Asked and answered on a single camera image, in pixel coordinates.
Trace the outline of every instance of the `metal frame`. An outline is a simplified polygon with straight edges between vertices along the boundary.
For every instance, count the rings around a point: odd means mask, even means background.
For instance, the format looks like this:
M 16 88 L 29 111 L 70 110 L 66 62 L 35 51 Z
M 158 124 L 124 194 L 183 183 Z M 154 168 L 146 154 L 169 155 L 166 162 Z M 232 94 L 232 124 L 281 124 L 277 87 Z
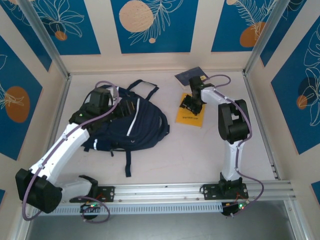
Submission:
M 280 168 L 277 164 L 276 157 L 274 156 L 274 152 L 271 149 L 269 144 L 268 137 L 264 130 L 263 121 L 260 117 L 259 108 L 256 105 L 255 95 L 252 91 L 250 82 L 248 81 L 248 73 L 250 73 L 252 67 L 254 66 L 257 59 L 259 59 L 260 54 L 268 42 L 271 34 L 273 33 L 277 23 L 279 22 L 284 10 L 286 9 L 290 0 L 281 0 L 278 1 L 275 8 L 273 9 L 264 30 L 261 33 L 260 38 L 258 39 L 248 62 L 245 65 L 243 70 L 243 78 L 245 85 L 247 87 L 247 91 L 253 106 L 253 110 L 258 122 L 258 126 L 262 135 L 263 142 L 265 144 L 265 148 L 267 151 L 267 155 L 269 157 L 271 166 L 274 168 L 276 173 L 276 178 L 282 179 L 282 173 L 280 172 Z M 38 17 L 35 9 L 32 4 L 28 0 L 17 0 L 19 3 L 19 7 L 21 8 L 23 14 L 26 19 L 29 21 L 36 35 L 40 39 L 41 43 L 45 47 L 49 56 L 55 62 L 58 70 L 61 72 L 63 76 L 67 79 L 60 103 L 57 109 L 56 118 L 53 123 L 53 128 L 51 132 L 51 136 L 49 139 L 48 146 L 50 147 L 56 139 L 56 134 L 58 131 L 60 119 L 62 116 L 62 112 L 64 109 L 64 105 L 67 99 L 71 77 L 66 66 L 64 65 L 57 48 L 55 47 L 52 39 L 50 38 L 48 32 L 43 26 L 40 18 Z M 226 199 L 226 200 L 204 200 L 203 194 L 200 193 L 200 187 L 204 183 L 186 183 L 186 184 L 140 184 L 140 185 L 115 185 L 115 195 L 114 202 L 108 203 L 108 206 L 111 206 L 112 209 L 118 209 L 118 206 L 121 208 L 132 210 L 132 207 L 142 206 L 148 207 L 144 208 L 145 212 L 149 211 L 149 209 L 154 209 L 152 207 L 155 206 L 172 206 L 174 209 L 178 209 L 179 212 L 186 212 L 189 208 L 184 208 L 186 206 L 195 207 L 195 206 L 209 206 L 209 208 L 204 209 L 205 212 L 212 212 L 217 210 L 216 208 L 213 210 L 210 206 L 220 206 L 222 202 L 233 202 L 234 199 Z M 249 200 L 253 200 L 261 190 L 260 184 L 252 181 L 246 182 L 247 189 L 249 193 Z M 303 212 L 296 200 L 296 196 L 290 181 L 287 180 L 272 180 L 272 181 L 263 181 L 265 186 L 265 192 L 262 197 L 259 199 L 260 201 L 275 201 L 281 200 L 284 201 L 284 204 L 287 209 L 287 214 L 294 231 L 295 237 L 298 240 L 308 240 L 314 239 L 312 233 L 308 227 L 308 224 L 305 220 Z M 61 215 L 70 215 L 71 213 L 64 209 L 71 209 L 74 211 L 75 208 L 78 208 L 79 204 L 77 203 L 62 203 L 58 208 L 57 212 Z M 32 207 L 28 207 L 28 214 L 34 213 L 36 210 Z M 141 212 L 133 211 L 133 214 L 141 214 Z M 15 219 L 16 227 L 13 228 L 15 231 L 12 234 L 12 239 L 20 240 L 25 239 L 27 230 L 29 228 L 29 222 L 25 222 L 22 220 L 22 217 L 16 217 Z
M 33 31 L 41 41 L 50 58 L 56 64 L 57 69 L 67 79 L 69 77 L 69 72 L 31 2 L 29 0 L 17 0 L 17 3 L 19 4 L 22 13 L 30 23 Z
M 55 119 L 53 122 L 53 127 L 52 127 L 52 131 L 50 134 L 50 139 L 48 142 L 47 150 L 49 150 L 56 141 L 56 136 L 57 136 L 60 120 L 62 117 L 62 113 L 64 111 L 65 103 L 67 100 L 68 91 L 69 91 L 70 84 L 71 84 L 71 79 L 72 79 L 72 76 L 69 76 L 64 84 L 62 94 L 60 97 L 60 101 L 59 101 L 59 106 L 58 106 L 58 109 L 56 110 L 56 113 L 55 113 Z
M 256 61 L 260 58 L 260 54 L 265 48 L 268 40 L 270 39 L 272 33 L 274 32 L 279 20 L 282 17 L 283 12 L 286 10 L 290 0 L 279 0 L 277 1 L 274 9 L 272 10 L 270 17 L 268 18 L 263 31 L 258 38 L 252 53 L 243 69 L 245 74 L 248 74 L 252 67 L 255 65 Z
M 252 108 L 253 108 L 253 111 L 254 111 L 254 115 L 256 117 L 256 121 L 258 123 L 259 130 L 261 132 L 261 136 L 262 136 L 262 140 L 263 140 L 263 143 L 264 143 L 264 146 L 265 146 L 265 149 L 266 149 L 266 153 L 268 155 L 271 167 L 274 168 L 274 172 L 276 174 L 275 178 L 281 180 L 284 175 L 283 175 L 283 173 L 281 171 L 281 167 L 279 166 L 279 164 L 277 162 L 277 157 L 275 156 L 275 152 L 272 150 L 272 148 L 270 146 L 270 141 L 268 139 L 268 136 L 267 136 L 265 128 L 264 128 L 264 126 L 265 126 L 264 122 L 260 117 L 261 113 L 260 113 L 259 108 L 257 106 L 256 96 L 255 96 L 255 94 L 254 94 L 254 92 L 252 90 L 252 86 L 251 86 L 250 81 L 248 79 L 248 74 L 243 72 L 242 75 L 243 75 L 243 79 L 244 79 L 244 83 L 245 83 L 246 89 L 248 91 L 249 98 L 251 100 L 251 104 L 252 104 Z
M 153 203 L 153 204 L 108 204 L 111 215 L 140 215 L 140 214 L 194 214 L 194 213 L 222 213 L 221 202 L 203 203 Z M 81 215 L 79 205 L 63 205 L 56 208 L 52 213 L 40 213 L 40 216 L 79 216 Z M 107 215 L 107 209 L 99 207 L 88 215 Z

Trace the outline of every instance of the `backpack strap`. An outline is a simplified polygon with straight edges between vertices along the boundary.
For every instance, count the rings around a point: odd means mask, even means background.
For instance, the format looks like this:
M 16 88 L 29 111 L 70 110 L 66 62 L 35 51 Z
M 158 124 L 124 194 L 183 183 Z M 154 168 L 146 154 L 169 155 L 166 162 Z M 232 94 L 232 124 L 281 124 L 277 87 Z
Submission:
M 143 83 L 147 83 L 147 84 L 151 84 L 151 85 L 154 86 L 154 89 L 153 89 L 151 92 L 149 92 L 148 96 L 145 98 L 145 100 L 148 100 L 148 101 L 149 101 L 150 98 L 152 97 L 152 95 L 153 95 L 156 91 L 158 91 L 158 89 L 159 89 L 158 85 L 156 85 L 156 84 L 154 84 L 154 83 L 151 83 L 151 82 L 148 82 L 148 81 L 143 81 L 142 79 L 139 79 L 139 80 L 131 83 L 130 86 L 127 88 L 127 90 L 130 91 L 131 89 L 133 89 L 135 86 L 137 86 L 139 83 L 142 83 L 142 82 L 143 82 Z
M 131 177 L 131 171 L 130 171 L 130 167 L 131 167 L 131 152 L 130 151 L 126 151 L 125 152 L 125 158 L 126 158 L 125 176 L 127 178 L 129 178 L 129 177 Z

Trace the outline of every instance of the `dark blue card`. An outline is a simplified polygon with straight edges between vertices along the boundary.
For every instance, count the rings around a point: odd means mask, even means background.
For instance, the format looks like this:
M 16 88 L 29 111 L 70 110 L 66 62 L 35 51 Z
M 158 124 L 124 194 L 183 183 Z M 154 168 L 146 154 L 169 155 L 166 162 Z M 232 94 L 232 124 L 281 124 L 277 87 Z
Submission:
M 199 66 L 175 75 L 176 79 L 178 79 L 183 86 L 188 86 L 189 79 L 196 76 L 200 76 L 202 81 L 208 78 L 208 76 Z

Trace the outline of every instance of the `cable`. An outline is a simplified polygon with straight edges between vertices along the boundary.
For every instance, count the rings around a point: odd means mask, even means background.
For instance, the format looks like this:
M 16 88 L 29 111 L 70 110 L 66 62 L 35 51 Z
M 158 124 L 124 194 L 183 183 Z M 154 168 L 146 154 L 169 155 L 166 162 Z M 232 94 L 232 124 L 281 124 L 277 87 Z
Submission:
M 216 74 L 216 75 L 212 75 L 210 77 L 208 77 L 206 80 L 209 80 L 209 79 L 212 79 L 212 78 L 216 78 L 216 77 L 226 77 L 228 79 L 228 82 L 227 83 L 223 83 L 223 84 L 219 84 L 219 85 L 216 85 L 215 88 L 220 88 L 220 87 L 224 87 L 224 86 L 227 86 L 228 84 L 231 83 L 231 77 L 229 77 L 228 75 L 225 75 L 225 74 Z
M 247 208 L 248 208 L 249 206 L 251 206 L 253 203 L 255 203 L 256 201 L 258 201 L 258 199 L 262 196 L 262 194 L 263 194 L 264 191 L 265 191 L 265 186 L 264 186 L 264 184 L 262 183 L 262 181 L 260 181 L 260 180 L 258 180 L 258 179 L 256 179 L 256 178 L 253 178 L 253 177 L 251 177 L 251 176 L 244 175 L 244 174 L 242 174 L 242 173 L 239 171 L 239 154 L 240 154 L 239 148 L 240 148 L 240 146 L 241 146 L 242 144 L 244 144 L 246 141 L 248 141 L 248 140 L 250 140 L 250 139 L 252 138 L 252 135 L 253 135 L 253 133 L 252 133 L 252 127 L 251 127 L 251 124 L 250 124 L 250 121 L 249 121 L 248 117 L 246 116 L 245 112 L 241 109 L 241 107 L 240 107 L 238 104 L 236 104 L 233 100 L 231 100 L 230 98 L 226 97 L 225 95 L 223 95 L 222 93 L 220 93 L 219 91 L 217 91 L 217 89 L 216 89 L 216 88 L 220 88 L 220 87 L 223 87 L 223 86 L 226 86 L 226 85 L 230 84 L 230 83 L 231 83 L 231 78 L 230 78 L 228 75 L 217 74 L 217 75 L 210 76 L 210 77 L 208 78 L 208 80 L 211 79 L 211 78 L 220 77 L 220 76 L 228 78 L 229 81 L 228 81 L 227 83 L 220 84 L 220 85 L 217 85 L 217 86 L 213 87 L 213 91 L 214 91 L 217 95 L 219 95 L 220 97 L 224 98 L 224 99 L 227 100 L 228 102 L 232 103 L 232 104 L 236 107 L 236 109 L 241 113 L 242 117 L 244 118 L 244 120 L 245 120 L 245 122 L 246 122 L 246 124 L 248 125 L 248 128 L 249 128 L 249 136 L 248 136 L 246 139 L 244 139 L 244 140 L 242 140 L 241 142 L 239 142 L 239 144 L 237 145 L 237 148 L 236 148 L 236 154 L 235 154 L 235 171 L 236 171 L 241 177 L 244 177 L 244 178 L 253 180 L 253 181 L 255 181 L 255 182 L 257 182 L 257 183 L 259 183 L 259 184 L 261 185 L 261 192 L 259 193 L 259 195 L 258 195 L 253 201 L 251 201 L 248 205 L 246 205 L 246 207 L 245 207 L 244 209 L 247 209 Z M 235 216 L 235 215 L 238 215 L 238 214 L 241 213 L 242 211 L 243 211 L 243 210 L 238 211 L 238 212 L 236 212 L 236 213 L 233 214 L 233 215 L 234 215 L 234 216 Z
M 200 192 L 201 194 L 205 194 L 204 186 L 203 186 L 203 185 L 200 187 L 199 192 Z
M 61 146 L 61 144 L 65 140 L 67 140 L 68 137 L 70 137 L 76 130 L 78 130 L 79 128 L 82 128 L 83 126 L 85 126 L 87 124 L 90 124 L 90 123 L 92 123 L 92 122 L 94 122 L 96 120 L 104 118 L 105 116 L 109 115 L 116 108 L 116 106 L 118 105 L 118 103 L 119 103 L 119 92 L 117 90 L 117 87 L 113 83 L 111 83 L 109 81 L 99 81 L 99 82 L 96 83 L 95 87 L 97 87 L 101 83 L 106 83 L 106 84 L 109 84 L 109 85 L 111 85 L 113 87 L 113 92 L 115 93 L 115 97 L 116 97 L 114 105 L 106 113 L 104 113 L 104 114 L 102 114 L 100 116 L 97 116 L 95 118 L 92 118 L 92 119 L 90 119 L 88 121 L 85 121 L 85 122 L 81 123 L 80 125 L 76 126 L 74 129 L 72 129 L 68 134 L 66 134 L 66 138 L 62 138 L 56 144 L 56 146 L 52 149 L 52 151 L 48 154 L 48 156 L 44 159 L 44 161 L 42 162 L 41 166 L 38 168 L 38 170 L 34 173 L 33 177 L 31 178 L 31 180 L 29 182 L 29 185 L 26 188 L 26 191 L 24 193 L 23 202 L 22 202 L 22 217 L 23 217 L 24 220 L 31 221 L 31 220 L 35 219 L 42 212 L 42 211 L 39 211 L 34 216 L 28 217 L 27 214 L 26 214 L 27 199 L 28 199 L 31 187 L 34 184 L 37 176 L 39 175 L 39 173 L 43 169 L 43 167 L 46 165 L 46 163 L 49 161 L 49 159 L 52 157 L 52 155 L 57 151 L 57 149 Z
M 75 199 L 87 199 L 87 200 L 91 200 L 93 202 L 97 202 L 98 204 L 101 205 L 101 207 L 104 207 L 106 209 L 106 211 L 108 212 L 108 216 L 106 217 L 106 219 L 101 220 L 101 221 L 90 221 L 90 220 L 87 220 L 85 218 L 85 213 L 88 211 L 88 209 L 92 209 L 92 207 L 88 207 L 88 208 L 86 208 L 85 210 L 82 211 L 81 217 L 82 217 L 84 222 L 89 223 L 89 224 L 102 224 L 102 223 L 105 223 L 105 222 L 107 222 L 109 220 L 109 218 L 110 218 L 110 210 L 107 207 L 107 205 L 105 205 L 102 201 L 100 201 L 100 200 L 98 200 L 96 198 L 93 198 L 93 197 L 89 197 L 89 196 L 77 196 L 77 197 L 75 197 Z

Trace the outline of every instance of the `peach circle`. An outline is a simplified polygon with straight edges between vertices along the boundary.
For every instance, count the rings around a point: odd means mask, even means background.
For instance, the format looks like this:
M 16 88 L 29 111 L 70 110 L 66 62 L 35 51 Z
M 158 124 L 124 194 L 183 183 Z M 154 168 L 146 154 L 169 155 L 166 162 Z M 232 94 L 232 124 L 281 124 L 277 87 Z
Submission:
M 131 33 L 147 30 L 154 23 L 151 9 L 142 1 L 128 1 L 120 10 L 119 18 L 122 26 Z
M 152 38 L 149 39 L 149 43 L 154 44 L 155 42 L 156 42 L 155 38 L 152 37 Z

